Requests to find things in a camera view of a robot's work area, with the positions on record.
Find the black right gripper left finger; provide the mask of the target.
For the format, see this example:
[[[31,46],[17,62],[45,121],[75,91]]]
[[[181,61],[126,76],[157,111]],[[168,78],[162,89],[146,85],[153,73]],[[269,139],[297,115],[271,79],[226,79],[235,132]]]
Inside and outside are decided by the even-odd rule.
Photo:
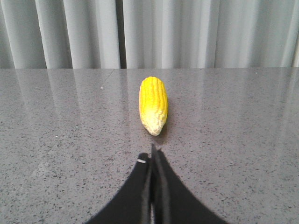
[[[88,224],[150,223],[150,158],[138,155],[130,176],[114,198]]]

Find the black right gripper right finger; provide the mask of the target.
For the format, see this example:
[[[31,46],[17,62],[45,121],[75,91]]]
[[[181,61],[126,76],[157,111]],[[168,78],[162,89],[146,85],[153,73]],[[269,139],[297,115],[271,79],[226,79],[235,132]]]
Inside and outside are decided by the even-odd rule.
[[[156,224],[226,224],[181,182],[164,153],[151,145],[152,204]]]

